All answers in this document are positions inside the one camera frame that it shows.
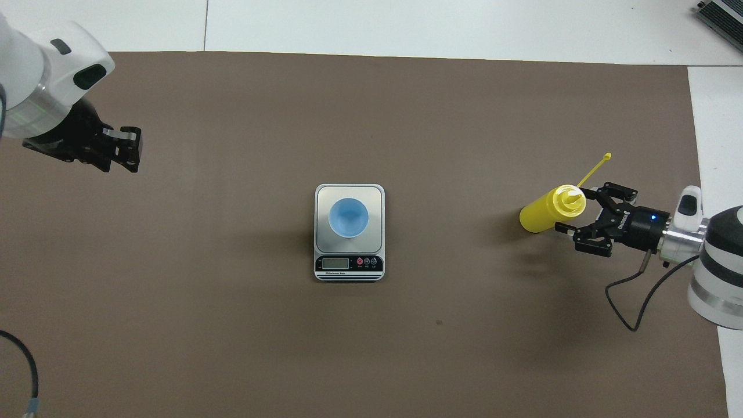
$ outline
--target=scale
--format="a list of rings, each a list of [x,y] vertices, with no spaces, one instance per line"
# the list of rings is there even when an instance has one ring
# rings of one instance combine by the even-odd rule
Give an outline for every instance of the scale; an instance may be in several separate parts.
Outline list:
[[[321,184],[315,190],[315,277],[374,282],[384,275],[384,189]]]

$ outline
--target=white floor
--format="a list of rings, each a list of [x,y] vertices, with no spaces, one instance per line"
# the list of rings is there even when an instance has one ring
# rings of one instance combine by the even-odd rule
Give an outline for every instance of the white floor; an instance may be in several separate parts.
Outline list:
[[[743,204],[743,169],[734,160],[743,154],[743,54],[693,17],[696,2],[0,0],[0,12],[20,30],[74,20],[110,51],[690,65],[704,208],[712,215]],[[743,332],[718,334],[729,416],[743,418]]]

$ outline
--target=blue bowl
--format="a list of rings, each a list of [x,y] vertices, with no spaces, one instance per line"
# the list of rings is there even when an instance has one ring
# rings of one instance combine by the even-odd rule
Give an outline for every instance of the blue bowl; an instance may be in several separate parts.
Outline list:
[[[336,234],[343,238],[354,238],[361,235],[369,224],[369,211],[363,203],[347,197],[330,208],[328,221]]]

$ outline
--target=brown table surface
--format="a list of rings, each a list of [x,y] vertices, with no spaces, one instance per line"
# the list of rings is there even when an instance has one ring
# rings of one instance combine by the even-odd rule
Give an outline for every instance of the brown table surface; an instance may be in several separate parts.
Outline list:
[[[639,332],[603,287],[642,254],[577,253],[519,209],[613,181],[671,210],[698,166],[683,67],[122,53],[88,95],[144,131],[140,172],[0,143],[0,328],[47,417],[722,417],[690,270]],[[387,273],[315,281],[314,190],[386,189]],[[598,212],[593,203],[580,222]],[[614,293],[633,316],[663,273]],[[27,366],[0,344],[0,414]]]

